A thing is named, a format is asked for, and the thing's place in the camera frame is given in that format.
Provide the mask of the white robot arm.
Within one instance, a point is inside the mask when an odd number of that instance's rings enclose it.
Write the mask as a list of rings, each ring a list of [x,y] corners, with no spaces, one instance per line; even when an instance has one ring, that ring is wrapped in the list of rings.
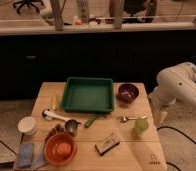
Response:
[[[166,108],[177,99],[196,110],[196,65],[184,62],[161,70],[156,77],[157,86],[148,95],[153,107],[153,120],[160,126],[167,116]]]

